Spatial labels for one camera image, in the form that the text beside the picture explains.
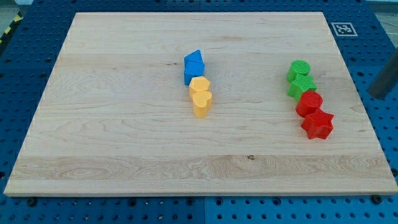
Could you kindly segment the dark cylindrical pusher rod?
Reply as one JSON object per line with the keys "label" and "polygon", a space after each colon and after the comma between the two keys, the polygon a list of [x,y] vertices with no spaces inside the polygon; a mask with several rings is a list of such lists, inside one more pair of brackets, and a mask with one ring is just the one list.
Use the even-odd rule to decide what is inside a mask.
{"label": "dark cylindrical pusher rod", "polygon": [[368,93],[376,99],[383,100],[397,85],[397,50],[380,71],[377,78],[368,88]]}

